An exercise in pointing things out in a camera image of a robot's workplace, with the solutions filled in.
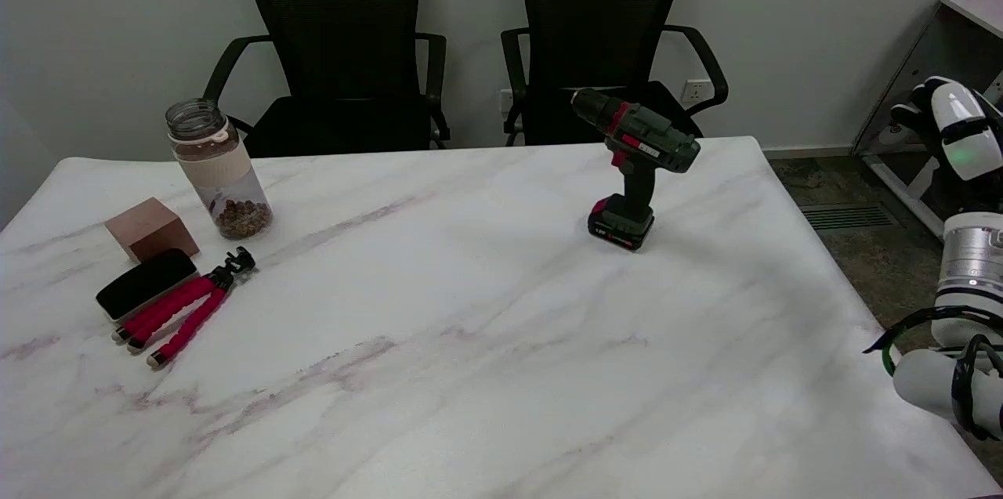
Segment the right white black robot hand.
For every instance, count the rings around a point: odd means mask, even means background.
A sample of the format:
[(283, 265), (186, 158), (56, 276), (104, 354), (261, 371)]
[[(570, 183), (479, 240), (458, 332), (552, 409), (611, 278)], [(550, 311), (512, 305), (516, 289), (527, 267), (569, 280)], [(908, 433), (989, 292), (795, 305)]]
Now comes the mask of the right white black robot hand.
[(1001, 212), (1001, 113), (985, 96), (932, 75), (889, 116), (937, 161), (932, 191), (952, 215)]

